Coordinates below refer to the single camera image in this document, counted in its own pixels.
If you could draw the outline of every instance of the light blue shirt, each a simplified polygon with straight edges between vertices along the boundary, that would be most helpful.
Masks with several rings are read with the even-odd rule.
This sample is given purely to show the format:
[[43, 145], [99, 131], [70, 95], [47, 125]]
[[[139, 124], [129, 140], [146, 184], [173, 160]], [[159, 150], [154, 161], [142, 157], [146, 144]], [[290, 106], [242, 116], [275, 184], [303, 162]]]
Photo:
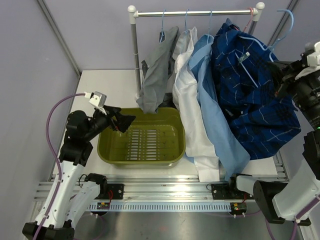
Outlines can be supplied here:
[[226, 170], [225, 179], [227, 180], [232, 174], [241, 173], [244, 170], [250, 155], [231, 132], [218, 104], [210, 67], [213, 42], [213, 36], [203, 35], [196, 42], [188, 64], [198, 82], [197, 100], [201, 107], [206, 134]]

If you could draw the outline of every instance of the white wall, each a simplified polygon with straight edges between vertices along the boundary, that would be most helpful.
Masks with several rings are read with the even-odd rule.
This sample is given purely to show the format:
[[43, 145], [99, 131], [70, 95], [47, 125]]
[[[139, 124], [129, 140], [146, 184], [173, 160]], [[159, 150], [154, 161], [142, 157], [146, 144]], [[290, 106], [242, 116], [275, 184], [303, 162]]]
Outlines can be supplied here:
[[[135, 5], [141, 12], [190, 10], [237, 10], [256, 6], [259, 0], [45, 0], [76, 62], [82, 70], [133, 69], [134, 57], [127, 8]], [[265, 1], [265, 9], [255, 36], [268, 43], [290, 0]], [[242, 29], [249, 15], [231, 16]], [[209, 16], [187, 18], [189, 28], [196, 26], [199, 37], [208, 32]], [[213, 16], [211, 34], [216, 34], [226, 16]], [[137, 19], [140, 62], [158, 44], [161, 17]], [[184, 17], [165, 17], [164, 28], [178, 26], [184, 31]]]
[[[276, 47], [275, 53], [279, 60], [299, 60], [300, 54], [304, 52], [305, 44], [308, 41], [320, 41], [319, 9], [319, 0], [300, 1], [293, 12], [295, 23], [292, 32]], [[297, 116], [301, 124], [301, 133], [280, 150], [281, 156], [285, 161], [291, 176], [296, 174], [301, 161], [303, 160], [302, 153], [304, 151], [304, 136], [313, 130], [301, 112], [298, 112]], [[310, 218], [313, 228], [317, 230], [317, 235], [320, 237], [320, 205], [312, 211]]]
[[[35, 0], [1, 0], [0, 32], [0, 233], [19, 240], [37, 185], [53, 167], [47, 115], [78, 80]], [[55, 147], [68, 108], [52, 118]]]

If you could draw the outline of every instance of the clothes rack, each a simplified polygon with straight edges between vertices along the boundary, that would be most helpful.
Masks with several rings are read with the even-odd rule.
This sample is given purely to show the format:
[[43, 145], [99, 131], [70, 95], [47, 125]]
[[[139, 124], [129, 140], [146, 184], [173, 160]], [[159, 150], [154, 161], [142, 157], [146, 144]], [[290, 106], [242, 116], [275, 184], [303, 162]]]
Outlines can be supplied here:
[[[257, 22], [260, 19], [262, 10], [265, 8], [265, 4], [263, 2], [258, 2], [255, 7], [253, 7], [253, 18], [249, 28], [248, 33], [252, 35], [255, 31]], [[139, 94], [141, 90], [141, 76], [140, 76], [140, 63], [139, 63], [139, 53], [138, 53], [138, 38], [137, 38], [137, 24], [136, 19], [142, 17], [177, 17], [177, 16], [228, 16], [228, 15], [250, 15], [251, 10], [242, 9], [242, 10], [215, 10], [215, 11], [155, 11], [155, 12], [139, 12], [136, 7], [130, 5], [128, 7], [129, 12], [129, 22], [131, 25], [131, 34], [132, 34], [132, 43], [133, 43], [133, 55], [135, 62], [135, 80], [137, 87], [137, 94]]]

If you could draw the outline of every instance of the red wire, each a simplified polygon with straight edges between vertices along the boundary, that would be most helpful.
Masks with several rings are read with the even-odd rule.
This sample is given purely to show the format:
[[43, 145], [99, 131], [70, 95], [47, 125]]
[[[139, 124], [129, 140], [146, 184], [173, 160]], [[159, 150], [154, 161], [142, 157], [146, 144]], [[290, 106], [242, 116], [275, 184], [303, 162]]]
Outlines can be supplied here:
[[240, 204], [243, 204], [247, 200], [247, 194], [244, 194], [243, 201]]
[[114, 197], [114, 193], [112, 192], [112, 190], [108, 191], [108, 195], [109, 195], [109, 199], [110, 199], [110, 202], [109, 202], [109, 205], [110, 205], [111, 204], [111, 200]]
[[251, 11], [251, 18], [250, 18], [248, 24], [244, 27], [244, 29], [243, 29], [244, 32], [246, 31], [247, 27], [249, 26], [249, 24], [251, 23], [251, 21], [252, 21], [252, 19], [253, 19], [253, 17], [254, 17], [254, 10], [253, 10], [253, 8], [252, 8], [252, 7], [248, 7], [248, 9], [250, 9], [250, 11]]

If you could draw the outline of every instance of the navy blue plaid shirt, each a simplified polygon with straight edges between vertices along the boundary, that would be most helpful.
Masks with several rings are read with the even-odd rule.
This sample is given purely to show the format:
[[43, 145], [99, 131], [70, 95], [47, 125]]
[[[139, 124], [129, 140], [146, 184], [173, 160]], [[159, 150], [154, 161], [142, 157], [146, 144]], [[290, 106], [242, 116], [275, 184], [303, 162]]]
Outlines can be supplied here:
[[[218, 31], [212, 44], [212, 77], [219, 106], [234, 136], [251, 160], [267, 158], [301, 131], [300, 124], [291, 97], [275, 97], [267, 66], [270, 51], [263, 51], [253, 40], [239, 36], [253, 38], [230, 22]], [[255, 84], [236, 56], [241, 58], [246, 53], [249, 57], [242, 63]]]

